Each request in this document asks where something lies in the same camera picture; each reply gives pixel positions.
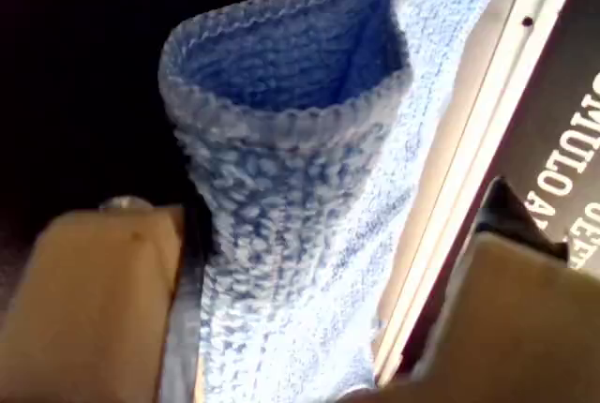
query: knitted texture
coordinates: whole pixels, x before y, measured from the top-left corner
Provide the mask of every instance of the knitted texture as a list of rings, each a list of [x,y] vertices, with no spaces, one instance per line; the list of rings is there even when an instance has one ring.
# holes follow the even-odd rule
[[[202,291],[207,401],[373,384],[395,242],[487,1],[250,0],[173,30],[160,90],[218,249]]]

